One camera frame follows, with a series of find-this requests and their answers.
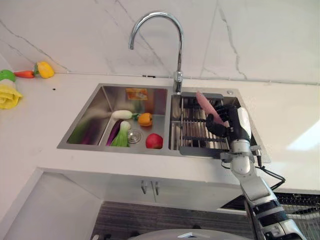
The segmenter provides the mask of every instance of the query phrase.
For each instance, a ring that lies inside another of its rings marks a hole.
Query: white countertop
[[[219,160],[57,149],[99,83],[172,86],[173,80],[84,74],[18,79],[23,99],[13,109],[0,110],[0,220],[38,167],[238,184]],[[184,79],[183,86],[239,89],[271,158],[267,167],[287,180],[281,190],[320,191],[319,139],[302,140],[302,150],[288,148],[319,124],[319,86],[196,79]],[[263,176],[270,185],[276,182]]]

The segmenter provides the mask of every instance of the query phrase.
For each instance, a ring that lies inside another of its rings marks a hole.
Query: gray floor
[[[111,240],[126,240],[133,231],[144,234],[163,229],[190,229],[193,225],[253,237],[246,216],[109,201],[101,206],[92,236],[111,234]]]

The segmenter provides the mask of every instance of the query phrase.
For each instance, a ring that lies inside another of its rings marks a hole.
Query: carrot
[[[32,79],[35,77],[33,71],[16,71],[14,75],[19,78]]]

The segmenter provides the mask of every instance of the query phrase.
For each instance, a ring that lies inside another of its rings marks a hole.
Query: apple
[[[163,144],[164,139],[156,133],[151,133],[145,140],[147,149],[162,149]]]

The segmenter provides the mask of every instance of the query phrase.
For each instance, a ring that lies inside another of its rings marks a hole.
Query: cabinet handle
[[[148,182],[145,182],[144,180],[141,181],[141,189],[143,194],[147,194],[147,186],[148,186]]]
[[[155,193],[158,196],[159,195],[159,188],[160,188],[160,184],[158,181],[155,182]]]

